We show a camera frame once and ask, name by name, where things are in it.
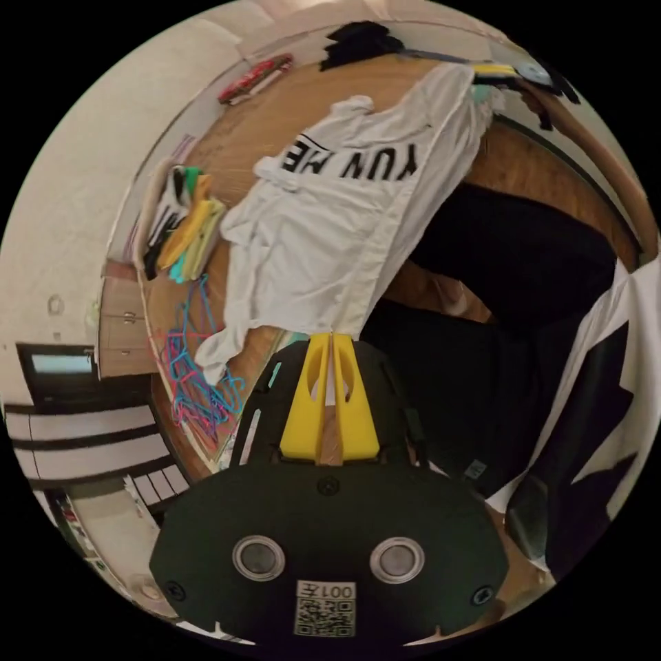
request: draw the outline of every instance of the green cloth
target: green cloth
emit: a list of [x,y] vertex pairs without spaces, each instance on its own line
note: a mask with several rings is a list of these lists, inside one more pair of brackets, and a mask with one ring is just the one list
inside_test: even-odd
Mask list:
[[202,170],[199,167],[187,167],[184,168],[184,173],[186,175],[186,187],[192,197],[195,191],[195,184],[198,182],[198,177],[202,174]]
[[489,85],[473,85],[473,101],[479,105],[489,98],[490,92]]

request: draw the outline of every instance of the drawer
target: drawer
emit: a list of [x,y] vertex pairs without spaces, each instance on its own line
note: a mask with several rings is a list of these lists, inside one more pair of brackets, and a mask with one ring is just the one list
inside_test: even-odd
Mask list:
[[101,295],[101,314],[109,317],[143,319],[143,301],[140,286],[135,280],[106,277]]
[[101,349],[98,359],[101,379],[131,374],[154,374],[158,371],[149,349]]
[[149,349],[147,325],[135,317],[101,317],[102,349]]

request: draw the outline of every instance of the red object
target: red object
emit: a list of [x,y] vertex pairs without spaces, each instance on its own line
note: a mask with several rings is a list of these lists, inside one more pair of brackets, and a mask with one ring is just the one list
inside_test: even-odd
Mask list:
[[221,103],[228,103],[236,96],[247,94],[250,90],[261,83],[265,78],[270,76],[274,71],[289,69],[293,57],[290,53],[277,55],[268,60],[263,60],[248,71],[247,74],[241,76],[238,80],[234,81],[230,86],[226,87],[219,95],[218,100]]

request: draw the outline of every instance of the qr code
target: qr code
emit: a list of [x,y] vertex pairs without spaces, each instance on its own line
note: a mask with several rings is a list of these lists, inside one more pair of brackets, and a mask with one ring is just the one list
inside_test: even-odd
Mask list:
[[299,636],[347,638],[355,635],[354,600],[298,599],[295,633]]

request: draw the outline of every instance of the screw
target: screw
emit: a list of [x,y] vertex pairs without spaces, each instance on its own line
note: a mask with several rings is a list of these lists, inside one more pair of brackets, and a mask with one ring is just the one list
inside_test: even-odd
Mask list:
[[483,606],[487,601],[490,601],[494,595],[494,589],[490,585],[485,585],[479,590],[476,590],[470,601],[474,606]]
[[185,590],[173,580],[169,580],[165,584],[165,591],[175,600],[183,601],[186,598]]
[[322,477],[317,482],[317,491],[322,496],[334,496],[339,491],[339,481],[334,477]]

